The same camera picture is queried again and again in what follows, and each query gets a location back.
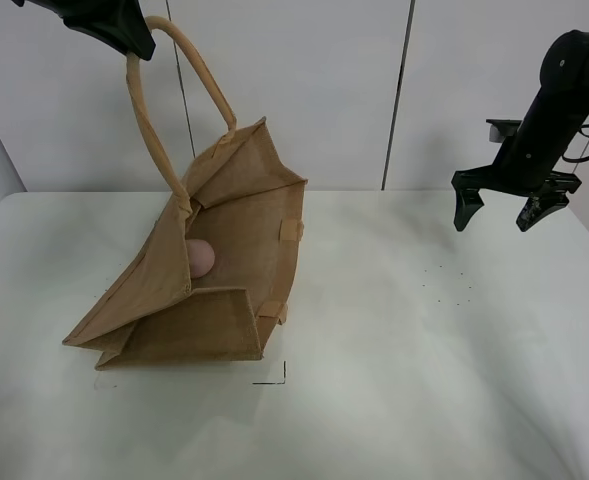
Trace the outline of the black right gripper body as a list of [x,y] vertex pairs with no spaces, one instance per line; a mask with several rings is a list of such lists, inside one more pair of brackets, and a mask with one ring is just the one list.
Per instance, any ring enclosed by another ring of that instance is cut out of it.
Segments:
[[519,151],[501,150],[493,163],[481,169],[484,188],[517,196],[564,191],[575,193],[582,181],[571,173],[554,170],[560,156],[535,158]]

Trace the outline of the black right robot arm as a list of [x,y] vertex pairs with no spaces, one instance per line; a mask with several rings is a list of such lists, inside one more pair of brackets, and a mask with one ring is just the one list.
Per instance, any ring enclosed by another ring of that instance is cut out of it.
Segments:
[[582,134],[589,116],[589,32],[571,30],[546,53],[540,69],[540,88],[521,121],[489,119],[490,140],[500,149],[483,167],[454,173],[454,226],[463,231],[484,206],[482,190],[524,197],[527,202],[516,224],[525,232],[569,204],[568,196],[581,186],[573,173],[554,170],[558,161],[580,164],[565,152]]

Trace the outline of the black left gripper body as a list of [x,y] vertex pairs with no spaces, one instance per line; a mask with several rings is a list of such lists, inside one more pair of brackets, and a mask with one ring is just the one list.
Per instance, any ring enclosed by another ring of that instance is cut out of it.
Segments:
[[[150,60],[155,42],[137,0],[28,0],[55,13],[70,30],[95,38],[123,55]],[[13,3],[23,7],[25,0]]]

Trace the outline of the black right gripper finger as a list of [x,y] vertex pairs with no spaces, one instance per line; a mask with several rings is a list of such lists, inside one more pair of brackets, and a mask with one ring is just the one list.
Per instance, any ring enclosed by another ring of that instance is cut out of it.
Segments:
[[483,186],[483,169],[456,171],[451,184],[455,190],[454,226],[463,231],[475,213],[484,206],[479,190]]
[[530,197],[516,219],[521,232],[526,232],[545,217],[565,208],[569,204],[567,193],[549,192]]

